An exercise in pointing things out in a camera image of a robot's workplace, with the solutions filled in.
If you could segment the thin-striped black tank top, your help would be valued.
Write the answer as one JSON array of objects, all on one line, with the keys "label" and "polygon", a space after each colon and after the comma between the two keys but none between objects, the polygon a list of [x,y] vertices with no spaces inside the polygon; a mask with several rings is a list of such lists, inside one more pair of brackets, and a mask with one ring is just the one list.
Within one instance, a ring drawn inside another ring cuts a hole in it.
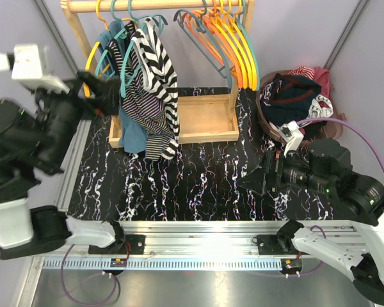
[{"label": "thin-striped black tank top", "polygon": [[[138,64],[133,63],[133,56],[134,56],[134,51],[131,52],[131,59],[132,59],[133,68],[136,68]],[[143,87],[136,80],[136,77],[131,83],[131,85],[126,89],[127,96],[125,98],[121,96],[120,102],[121,102],[122,109],[134,121],[136,121],[140,126],[142,126],[145,129],[147,125],[143,123],[143,120],[146,118],[146,116],[142,113],[143,108],[140,105],[142,102],[152,102],[153,98],[151,94],[148,94],[143,89]]]}]

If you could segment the black white wide-striped tank top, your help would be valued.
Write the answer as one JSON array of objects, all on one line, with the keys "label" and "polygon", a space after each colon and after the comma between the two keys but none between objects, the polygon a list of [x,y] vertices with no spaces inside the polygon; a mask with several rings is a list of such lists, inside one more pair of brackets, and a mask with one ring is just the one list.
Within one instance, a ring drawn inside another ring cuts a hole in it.
[{"label": "black white wide-striped tank top", "polygon": [[152,17],[147,17],[132,36],[133,63],[140,70],[136,80],[153,98],[140,105],[148,132],[146,158],[171,160],[176,156],[180,134],[177,74],[154,26]]}]

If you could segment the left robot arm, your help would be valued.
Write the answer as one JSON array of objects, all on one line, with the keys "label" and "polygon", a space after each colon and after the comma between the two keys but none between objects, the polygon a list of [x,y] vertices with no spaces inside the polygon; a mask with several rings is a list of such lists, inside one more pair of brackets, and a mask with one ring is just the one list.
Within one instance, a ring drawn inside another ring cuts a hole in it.
[{"label": "left robot arm", "polygon": [[31,208],[28,192],[40,182],[35,171],[62,173],[62,162],[84,119],[116,115],[119,77],[101,80],[79,71],[66,90],[33,91],[35,115],[15,101],[0,100],[0,260],[55,251],[67,244],[117,254],[126,238],[117,221],[89,222],[54,205]]}]

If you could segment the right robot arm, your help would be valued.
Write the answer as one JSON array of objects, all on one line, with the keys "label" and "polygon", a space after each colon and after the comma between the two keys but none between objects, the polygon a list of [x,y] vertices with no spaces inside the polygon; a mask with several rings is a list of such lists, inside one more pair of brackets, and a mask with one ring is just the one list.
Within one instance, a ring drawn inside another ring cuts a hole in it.
[{"label": "right robot arm", "polygon": [[384,186],[353,171],[347,148],[333,139],[318,139],[309,145],[307,159],[268,151],[237,184],[261,196],[287,187],[327,196],[363,238],[367,252],[344,248],[295,220],[286,222],[271,242],[256,236],[253,243],[264,243],[274,253],[311,255],[343,273],[366,299],[384,306]]}]

